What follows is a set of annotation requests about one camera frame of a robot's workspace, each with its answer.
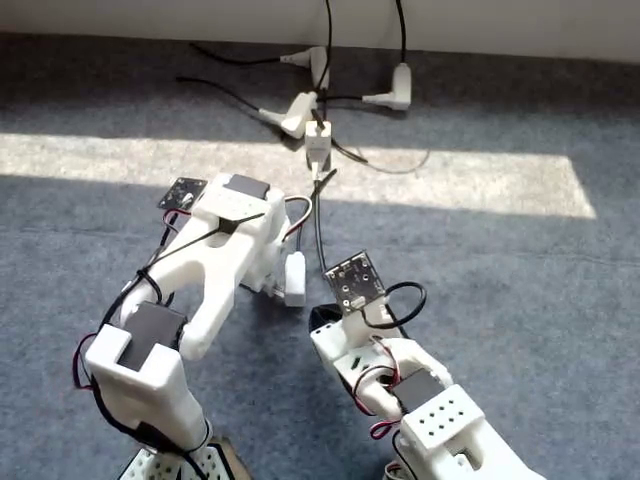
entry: connector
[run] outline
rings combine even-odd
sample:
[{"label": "connector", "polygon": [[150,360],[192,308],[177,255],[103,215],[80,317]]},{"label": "connector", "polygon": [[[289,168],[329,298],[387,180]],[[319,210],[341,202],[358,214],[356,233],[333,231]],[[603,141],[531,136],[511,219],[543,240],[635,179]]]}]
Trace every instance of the connector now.
[{"label": "connector", "polygon": [[364,103],[387,107],[392,110],[408,110],[411,106],[411,69],[400,63],[393,71],[392,90],[379,95],[365,95]]},{"label": "connector", "polygon": [[326,90],[329,88],[329,71],[327,70],[324,78],[322,77],[327,64],[326,47],[311,47],[302,52],[293,53],[291,55],[282,55],[280,57],[280,62],[296,65],[298,67],[310,68],[313,86],[319,87],[319,90]]},{"label": "connector", "polygon": [[276,113],[261,108],[259,115],[268,123],[280,127],[293,138],[302,138],[307,121],[311,120],[311,110],[316,108],[315,92],[299,93],[287,113]]},{"label": "connector", "polygon": [[307,300],[307,264],[302,252],[287,255],[284,264],[284,303],[304,307]]},{"label": "connector", "polygon": [[304,133],[304,148],[307,162],[311,166],[313,181],[320,180],[320,173],[331,168],[331,122],[307,122]]}]

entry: white cable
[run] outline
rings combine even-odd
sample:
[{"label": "white cable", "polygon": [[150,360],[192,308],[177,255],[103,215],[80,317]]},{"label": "white cable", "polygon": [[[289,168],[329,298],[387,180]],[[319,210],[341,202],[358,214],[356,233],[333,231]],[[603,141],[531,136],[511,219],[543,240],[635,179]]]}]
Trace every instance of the white cable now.
[{"label": "white cable", "polygon": [[307,202],[307,210],[304,212],[304,214],[293,225],[291,225],[291,228],[289,228],[289,230],[287,230],[287,233],[285,233],[284,238],[282,239],[282,241],[285,241],[289,235],[291,235],[298,228],[300,228],[302,226],[302,224],[307,221],[307,219],[311,215],[311,211],[313,210],[313,202],[306,195],[291,195],[289,197],[286,197],[284,199],[284,202],[288,203],[288,202],[293,202],[295,200],[302,200],[302,201]]}]

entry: red wire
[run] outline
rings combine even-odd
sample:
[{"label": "red wire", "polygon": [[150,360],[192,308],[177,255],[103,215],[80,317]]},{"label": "red wire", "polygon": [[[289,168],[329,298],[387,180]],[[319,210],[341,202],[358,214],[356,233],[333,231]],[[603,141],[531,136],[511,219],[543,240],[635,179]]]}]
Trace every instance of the red wire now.
[{"label": "red wire", "polygon": [[80,355],[82,355],[82,346],[84,343],[92,337],[95,337],[97,333],[89,333],[82,337],[82,340],[78,343],[76,347],[76,351],[73,353],[73,360],[71,361],[71,375],[73,376],[73,385],[78,390],[91,390],[91,385],[82,385],[80,383],[80,375],[78,374],[78,362],[80,360]]},{"label": "red wire", "polygon": [[380,440],[398,423],[400,423],[400,420],[383,420],[382,422],[374,423],[369,429],[369,435],[371,435],[371,438],[374,440]]},{"label": "red wire", "polygon": [[180,208],[170,208],[162,215],[162,223],[164,223],[165,227],[173,230],[174,233],[178,233],[178,229],[169,223],[169,216],[172,214],[185,215],[187,217],[191,216],[191,212],[187,210],[181,210]]},{"label": "red wire", "polygon": [[360,374],[360,376],[358,377],[358,379],[356,380],[356,383],[353,385],[353,390],[351,391],[351,395],[353,396],[353,400],[356,402],[356,406],[358,407],[358,409],[364,413],[365,415],[369,415],[370,417],[374,416],[375,414],[372,413],[363,403],[362,401],[358,398],[358,388],[360,387],[360,383],[362,383],[362,379],[368,375],[369,373],[373,372],[374,370],[378,370],[380,368],[386,368],[389,370],[393,370],[394,371],[394,378],[395,378],[395,369],[393,367],[389,367],[388,365],[375,365],[373,367],[369,367],[367,368],[364,372],[362,372]]}]

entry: black wire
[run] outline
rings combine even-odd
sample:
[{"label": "black wire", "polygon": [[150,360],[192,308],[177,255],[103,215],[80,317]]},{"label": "black wire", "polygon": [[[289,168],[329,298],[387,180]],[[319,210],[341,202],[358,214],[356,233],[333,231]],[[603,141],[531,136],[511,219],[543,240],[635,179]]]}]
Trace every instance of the black wire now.
[{"label": "black wire", "polygon": [[366,158],[358,155],[357,153],[350,152],[349,150],[344,148],[342,145],[338,143],[338,141],[334,137],[331,137],[331,145],[333,145],[333,147],[336,150],[338,150],[341,154],[343,154],[345,157],[347,157],[350,160],[353,160],[354,162],[365,163],[365,164],[369,163],[369,160],[367,160]]},{"label": "black wire", "polygon": [[201,55],[204,55],[207,58],[211,58],[216,62],[226,63],[227,65],[259,65],[262,63],[279,63],[280,57],[269,57],[269,58],[260,58],[257,60],[236,60],[235,58],[227,58],[218,55],[217,53],[208,50],[197,43],[189,43],[189,46],[193,48],[196,52]]},{"label": "black wire", "polygon": [[405,63],[407,59],[407,26],[404,23],[404,10],[402,8],[402,0],[396,0],[398,8],[398,18],[400,19],[400,32],[402,34],[402,50],[400,51],[400,60]]},{"label": "black wire", "polygon": [[242,98],[240,95],[238,95],[236,92],[234,92],[233,90],[230,90],[229,88],[225,87],[224,85],[221,85],[217,82],[212,82],[211,80],[206,80],[204,78],[196,78],[196,77],[176,77],[176,81],[177,82],[191,82],[191,83],[202,83],[204,85],[208,85],[210,87],[216,88],[218,90],[220,90],[223,93],[226,93],[227,95],[229,95],[232,98],[235,98],[238,102],[242,103],[244,106],[249,107],[251,110],[254,110],[256,112],[258,112],[260,109],[255,106],[253,103],[249,102],[248,100],[245,100],[244,98]]},{"label": "black wire", "polygon": [[[98,406],[98,410],[100,410],[100,413],[102,414],[102,416],[104,417],[104,419],[107,421],[109,425],[114,427],[119,432],[124,433],[125,435],[129,435],[134,440],[140,443],[145,443],[144,441],[142,441],[141,438],[139,438],[139,434],[136,430],[124,425],[123,423],[120,423],[111,414],[106,404],[104,403],[104,399],[102,398],[102,391],[100,390],[100,385],[98,384],[98,381],[94,376],[91,377],[91,390],[93,392],[93,397],[96,401],[96,405]],[[207,424],[207,432],[209,432],[209,425],[206,420],[205,420],[205,423]],[[151,445],[152,447],[156,448],[158,451],[161,451],[161,452],[173,453],[174,455],[181,456],[191,466],[191,468],[193,468],[193,470],[196,472],[196,475],[200,478],[200,480],[208,480],[207,476],[199,467],[199,465],[193,460],[191,455],[189,455],[189,453],[191,453],[193,450],[183,450],[178,445],[176,445],[173,442],[173,440],[171,440],[169,437],[164,435],[162,432],[160,432],[157,429],[156,429],[156,432],[160,436],[160,438],[157,440],[158,442],[162,442],[162,445]]]},{"label": "black wire", "polygon": [[324,65],[324,70],[322,70],[322,75],[320,75],[320,80],[318,80],[318,84],[316,85],[316,92],[320,91],[320,85],[322,85],[322,81],[324,77],[327,76],[327,72],[329,71],[329,64],[331,63],[331,50],[333,48],[333,15],[331,14],[331,3],[329,0],[324,0],[324,4],[327,7],[327,21],[329,23],[329,32],[327,38],[327,63]]},{"label": "black wire", "polygon": [[[334,177],[334,175],[338,173],[337,169],[333,169],[331,170],[329,173],[327,173],[327,175],[320,180],[320,182],[317,182],[315,187],[313,188],[313,191],[311,192],[311,195],[309,195],[309,198],[313,201],[314,198],[316,198],[317,196],[319,196],[322,191],[324,190],[324,187],[327,186],[327,184],[329,183],[329,181]],[[302,250],[302,229],[304,227],[304,224],[302,224],[302,226],[298,229],[298,235],[296,236],[296,251],[299,252]]]},{"label": "black wire", "polygon": [[313,208],[313,226],[316,231],[316,251],[318,252],[320,270],[322,271],[322,273],[324,273],[327,271],[327,261],[324,257],[324,245],[322,244],[322,227],[320,225],[320,195],[316,195],[314,202],[315,205]]},{"label": "black wire", "polygon": [[325,95],[318,99],[319,102],[332,102],[335,100],[357,100],[361,102],[362,97],[358,95]]},{"label": "black wire", "polygon": [[398,449],[398,444],[397,444],[398,435],[400,435],[400,430],[396,431],[396,433],[394,433],[393,437],[391,438],[391,444],[393,445],[393,449],[395,450],[396,455],[400,457],[400,460],[402,460],[402,462],[407,466],[407,469],[409,469],[409,472],[411,473],[411,476],[414,478],[414,480],[418,480],[418,476],[416,475],[416,472],[413,471],[413,468],[411,468],[411,465],[409,465],[409,462],[407,462],[407,459],[404,458],[404,455],[402,455],[402,453],[400,453],[400,450]]},{"label": "black wire", "polygon": [[204,474],[204,472],[200,468],[200,465],[198,465],[198,462],[196,462],[191,455],[189,455],[188,453],[185,453],[184,455],[182,455],[182,458],[184,458],[186,462],[189,464],[189,466],[193,468],[194,472],[196,472],[196,475],[198,475],[200,480],[209,480],[209,478]]},{"label": "black wire", "polygon": [[364,323],[367,325],[367,327],[375,328],[377,330],[391,330],[391,329],[399,328],[403,325],[406,325],[407,323],[409,323],[411,320],[413,320],[415,317],[418,316],[418,314],[422,311],[425,304],[427,303],[427,289],[424,288],[424,286],[419,284],[418,282],[400,282],[389,287],[385,292],[385,294],[390,295],[391,293],[395,292],[396,290],[400,290],[401,288],[415,288],[420,292],[420,299],[418,300],[418,304],[415,306],[415,308],[400,319],[396,318],[395,314],[393,314],[393,310],[389,309],[392,321],[387,323],[379,323],[379,324],[370,323],[363,309],[362,319],[364,320]]},{"label": "black wire", "polygon": [[380,167],[378,165],[373,165],[371,162],[369,162],[369,160],[364,158],[362,155],[358,155],[357,153],[344,148],[342,145],[338,143],[338,141],[335,138],[331,138],[331,145],[333,145],[334,148],[338,150],[338,152],[340,152],[342,155],[347,157],[349,160],[353,160],[354,162],[360,163],[365,167],[369,167],[372,170],[375,170],[376,172],[386,173],[389,175],[408,175],[410,173],[417,172],[425,165],[425,163],[427,163],[427,160],[429,160],[429,156],[431,154],[431,152],[428,151],[425,154],[424,158],[420,160],[420,163],[418,163],[415,167],[410,167],[404,170],[391,170],[384,167]]},{"label": "black wire", "polygon": [[[233,223],[235,225],[240,225],[240,224],[242,224],[244,222],[248,222],[250,220],[255,220],[256,218],[259,218],[259,217],[262,217],[262,216],[264,216],[264,213],[259,213],[257,215],[252,215],[250,217],[243,218],[241,220],[237,220],[237,221],[235,221]],[[104,314],[104,317],[102,318],[102,321],[100,322],[100,328],[102,328],[104,325],[106,325],[107,323],[110,322],[111,318],[116,313],[118,308],[120,308],[122,306],[122,304],[124,303],[124,300],[127,298],[129,293],[131,293],[131,291],[134,288],[136,288],[138,286],[138,284],[142,281],[143,277],[140,275],[139,272],[141,272],[141,271],[142,272],[148,272],[151,269],[151,267],[153,267],[160,260],[163,260],[163,259],[165,259],[167,257],[170,257],[171,255],[174,255],[174,254],[184,250],[185,248],[190,247],[191,245],[193,245],[195,243],[201,242],[202,240],[205,240],[206,238],[209,238],[212,235],[215,235],[219,231],[220,231],[219,228],[215,228],[214,230],[210,230],[207,233],[205,233],[204,235],[201,235],[198,238],[196,238],[194,240],[191,240],[190,242],[187,242],[184,245],[181,245],[180,247],[176,248],[175,250],[170,251],[166,255],[160,255],[160,252],[162,251],[160,248],[158,250],[156,250],[156,253],[154,253],[154,255],[151,257],[151,261],[149,263],[147,263],[144,267],[142,267],[140,270],[138,270],[138,272],[136,272],[136,277],[133,280],[131,280],[131,282],[129,282],[129,284],[127,286],[125,286],[125,288],[116,297],[116,299],[111,304],[111,306],[109,307],[107,312]]]}]

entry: cable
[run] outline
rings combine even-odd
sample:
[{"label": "cable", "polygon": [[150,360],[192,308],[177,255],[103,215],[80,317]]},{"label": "cable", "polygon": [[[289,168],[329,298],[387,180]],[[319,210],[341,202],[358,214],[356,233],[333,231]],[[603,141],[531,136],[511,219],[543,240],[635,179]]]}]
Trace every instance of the cable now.
[{"label": "cable", "polygon": [[380,440],[386,437],[391,429],[398,423],[400,423],[400,420],[383,420],[381,422],[374,423],[371,425],[371,428],[369,428],[369,435],[374,440]]},{"label": "cable", "polygon": [[280,57],[259,58],[257,60],[236,60],[235,58],[227,58],[227,57],[220,56],[217,53],[214,53],[211,50],[208,50],[198,45],[197,43],[190,42],[189,46],[193,48],[196,52],[198,52],[201,55],[204,55],[207,58],[211,58],[216,62],[226,63],[228,65],[242,66],[242,65],[259,65],[262,63],[279,63],[280,62]]},{"label": "cable", "polygon": [[327,261],[324,257],[324,245],[322,244],[322,227],[320,225],[320,195],[316,195],[313,208],[313,227],[316,232],[316,251],[322,273],[327,271]]},{"label": "cable", "polygon": [[389,175],[408,175],[410,173],[415,173],[427,163],[427,160],[429,160],[429,156],[431,155],[431,151],[428,150],[424,158],[420,160],[420,162],[415,167],[410,167],[404,170],[392,170],[385,167],[380,167],[378,165],[373,165],[371,162],[369,162],[369,160],[364,158],[362,155],[351,152],[346,148],[344,148],[334,138],[331,139],[331,144],[334,146],[336,150],[338,150],[338,152],[340,152],[342,155],[344,155],[348,159],[353,160],[354,162],[360,163],[366,167],[369,167],[372,170],[375,170],[377,172],[387,173]]},{"label": "cable", "polygon": [[387,356],[393,362],[394,375],[393,375],[393,380],[391,380],[391,384],[395,386],[400,380],[402,380],[402,377],[400,376],[400,365],[398,364],[398,360],[396,360],[396,357],[393,355],[393,352],[391,351],[391,349],[387,347],[384,343],[382,343],[382,337],[380,337],[379,335],[371,335],[371,337],[369,338],[371,339],[372,342],[374,342],[376,345],[382,348],[382,350],[384,350],[384,353],[386,353]]},{"label": "cable", "polygon": [[329,71],[329,64],[331,63],[331,50],[333,49],[333,15],[331,14],[331,3],[329,0],[324,0],[324,4],[327,7],[327,21],[329,23],[329,32],[327,38],[327,63],[324,64],[324,70],[322,70],[322,75],[320,75],[320,80],[318,80],[318,84],[316,85],[316,93],[320,91],[320,85],[324,80],[324,77],[327,76],[327,72]]},{"label": "cable", "polygon": [[[237,225],[241,225],[242,223],[248,222],[250,220],[255,220],[256,218],[260,218],[264,216],[264,213],[258,213],[256,215],[252,215],[250,217],[247,218],[243,218],[241,220],[236,220],[233,223],[237,226]],[[160,256],[160,253],[162,252],[162,249],[159,248],[156,250],[156,252],[154,253],[154,255],[151,258],[151,261],[149,263],[147,263],[144,267],[142,267],[140,270],[138,270],[138,272],[141,271],[146,271],[148,272],[151,267],[153,267],[156,263],[158,263],[161,260],[164,260],[167,257],[170,257],[171,255],[174,255],[182,250],[184,250],[185,248],[190,247],[191,245],[194,245],[198,242],[201,242],[202,240],[205,240],[213,235],[215,235],[216,233],[218,233],[220,231],[220,228],[215,228],[214,230],[210,230],[207,233],[205,233],[204,235],[199,236],[198,238],[191,240],[190,242],[185,243],[184,245],[181,245],[180,247],[176,248],[175,250],[171,250],[169,253]],[[104,314],[104,317],[102,318],[102,321],[100,322],[100,328],[102,328],[104,325],[106,325],[107,323],[110,322],[111,317],[113,317],[113,315],[116,313],[116,311],[118,310],[118,308],[120,308],[122,306],[122,304],[124,303],[124,300],[127,298],[127,295],[129,295],[129,293],[131,293],[131,291],[138,286],[138,284],[142,281],[142,277],[140,276],[140,274],[136,272],[136,277],[131,280],[125,287],[124,289],[120,292],[120,294],[116,297],[116,299],[114,300],[114,302],[111,304],[111,306],[109,307],[109,309],[107,310],[107,312]]]},{"label": "cable", "polygon": [[82,337],[82,340],[80,340],[80,342],[78,343],[78,346],[76,347],[76,351],[73,353],[73,359],[71,360],[71,376],[73,377],[73,386],[78,390],[91,390],[91,383],[83,385],[80,382],[80,375],[78,374],[78,363],[82,365],[84,374],[87,376],[87,379],[89,379],[90,381],[89,372],[87,371],[87,367],[85,366],[84,361],[82,359],[82,346],[85,344],[87,340],[95,337],[96,335],[97,335],[96,333],[89,333],[88,335],[85,335],[84,337]]},{"label": "cable", "polygon": [[[315,186],[313,187],[313,191],[311,192],[311,195],[309,196],[309,198],[311,198],[312,201],[313,201],[314,198],[320,196],[320,194],[324,190],[324,187],[327,186],[329,181],[335,176],[336,173],[338,173],[338,170],[334,168],[329,173],[327,173],[327,175],[322,180],[320,180],[320,182],[315,184]],[[302,230],[303,230],[303,228],[304,228],[304,224],[301,225],[300,228],[298,229],[298,235],[296,237],[296,251],[298,251],[298,252],[300,250],[302,250]]]},{"label": "cable", "polygon": [[[170,229],[172,232],[176,234],[178,233],[178,229],[173,225],[176,223],[176,220],[178,219],[178,215],[191,216],[191,212],[187,210],[182,210],[180,208],[170,208],[169,210],[164,212],[164,215],[162,215],[162,223],[164,223],[166,228]],[[162,240],[160,241],[160,245],[164,246],[166,241],[167,239],[163,236]]]},{"label": "cable", "polygon": [[253,103],[249,102],[248,100],[245,100],[244,98],[242,98],[240,95],[238,95],[237,93],[235,93],[233,90],[225,87],[224,85],[221,85],[217,82],[212,82],[211,80],[206,80],[204,78],[196,78],[196,77],[183,77],[183,76],[178,76],[176,77],[176,81],[177,82],[181,82],[181,83],[202,83],[204,85],[209,85],[210,87],[216,88],[218,90],[220,90],[223,93],[226,93],[227,95],[229,95],[230,97],[236,99],[238,102],[242,103],[245,107],[250,108],[251,110],[258,112],[260,111],[260,109],[255,106]]},{"label": "cable", "polygon": [[395,318],[395,315],[393,315],[392,321],[388,322],[388,323],[380,323],[380,324],[372,324],[369,322],[369,320],[367,319],[367,315],[363,310],[361,310],[362,312],[362,319],[364,320],[364,323],[369,327],[369,328],[375,328],[377,330],[391,330],[393,328],[398,328],[401,327],[402,325],[405,325],[407,323],[409,323],[411,320],[413,320],[415,317],[418,316],[418,314],[422,311],[422,309],[424,308],[425,304],[427,303],[427,289],[424,288],[423,285],[419,284],[418,282],[400,282],[400,283],[396,283],[395,285],[392,285],[391,287],[389,287],[387,289],[387,291],[385,292],[386,295],[390,295],[392,292],[395,292],[396,290],[400,290],[401,288],[415,288],[420,292],[420,299],[418,300],[418,304],[415,306],[415,308],[409,312],[408,315],[398,319]]},{"label": "cable", "polygon": [[[100,410],[100,413],[102,414],[102,416],[104,417],[104,419],[107,421],[109,425],[114,427],[119,432],[130,436],[137,442],[143,443],[145,445],[149,445],[155,448],[156,450],[158,450],[159,452],[173,453],[174,455],[178,455],[182,457],[191,466],[191,468],[193,468],[193,470],[195,471],[198,478],[200,478],[200,480],[208,480],[207,476],[202,471],[200,466],[195,462],[193,457],[189,455],[193,451],[200,448],[200,446],[204,445],[204,443],[208,441],[208,438],[205,438],[205,441],[196,449],[183,450],[178,445],[176,445],[169,437],[167,437],[161,431],[156,429],[153,425],[149,425],[149,427],[151,427],[155,431],[154,441],[150,441],[148,438],[141,438],[141,434],[139,433],[139,430],[134,430],[133,428],[130,428],[120,423],[118,420],[115,419],[113,415],[111,415],[111,412],[109,411],[109,409],[104,403],[104,400],[102,399],[102,392],[100,390],[100,385],[98,384],[98,381],[94,376],[91,377],[91,389],[93,391],[93,397],[96,401],[96,405],[98,406],[98,410]],[[206,420],[205,420],[205,424],[207,426],[207,437],[208,437],[210,430],[209,430],[209,424]]]},{"label": "cable", "polygon": [[407,59],[407,26],[404,23],[404,10],[402,8],[402,0],[396,0],[396,8],[398,9],[398,18],[400,19],[400,33],[402,35],[402,50],[400,50],[400,61],[405,63]]},{"label": "cable", "polygon": [[406,465],[407,470],[409,470],[409,472],[411,473],[411,476],[413,477],[413,479],[414,480],[418,480],[418,476],[416,475],[416,472],[413,471],[413,468],[411,468],[411,465],[409,465],[407,460],[404,458],[404,455],[402,455],[400,453],[400,450],[398,449],[398,444],[397,444],[398,435],[400,435],[400,430],[398,430],[396,433],[394,433],[393,437],[391,437],[391,445],[393,445],[393,449],[395,450],[396,455],[398,455],[400,460],[402,460],[402,463],[404,463]]},{"label": "cable", "polygon": [[362,380],[364,379],[364,377],[369,375],[371,372],[374,372],[374,371],[380,370],[380,369],[384,369],[384,368],[394,372],[394,377],[395,377],[395,369],[393,367],[390,367],[388,365],[374,365],[373,367],[369,367],[369,368],[365,369],[360,374],[358,379],[356,380],[356,383],[353,384],[353,389],[351,390],[351,396],[353,397],[354,401],[356,402],[356,405],[358,405],[358,408],[360,409],[360,411],[362,411],[366,415],[373,416],[374,414],[371,413],[371,411],[362,403],[362,401],[358,397],[358,389],[360,388],[360,384],[362,383]]},{"label": "cable", "polygon": [[198,462],[196,462],[191,455],[185,453],[184,455],[182,455],[182,458],[184,458],[189,466],[193,468],[193,471],[196,472],[196,475],[200,478],[200,480],[209,480],[209,476],[205,475],[205,473],[200,468],[200,465],[198,465]]},{"label": "cable", "polygon": [[336,100],[356,100],[358,102],[362,101],[362,97],[358,95],[326,95],[322,98],[319,98],[319,102],[333,102]]},{"label": "cable", "polygon": [[395,472],[398,470],[402,470],[402,467],[396,462],[387,463],[384,466],[384,475],[386,477],[385,480],[405,480],[404,477],[398,477]]},{"label": "cable", "polygon": [[307,221],[307,219],[309,218],[309,216],[311,216],[311,211],[313,210],[313,201],[307,197],[306,195],[292,195],[290,197],[286,197],[284,199],[284,202],[293,202],[296,200],[301,200],[304,202],[307,202],[307,210],[304,212],[304,214],[298,219],[297,222],[295,222],[291,228],[289,228],[289,230],[287,230],[287,233],[284,234],[284,237],[282,238],[282,241],[284,242],[287,237],[289,237],[289,235],[291,235],[293,232],[295,232],[296,230],[298,230],[299,228],[302,228],[302,225],[304,225],[304,223]]},{"label": "cable", "polygon": [[346,148],[344,148],[342,145],[340,145],[338,143],[338,141],[331,137],[331,145],[333,145],[333,147],[338,150],[341,154],[343,154],[345,157],[349,158],[350,160],[353,160],[354,162],[358,162],[358,163],[364,163],[364,164],[368,164],[369,160],[367,160],[364,157],[361,157],[358,154],[355,154],[353,152],[350,152],[349,150],[347,150]]}]

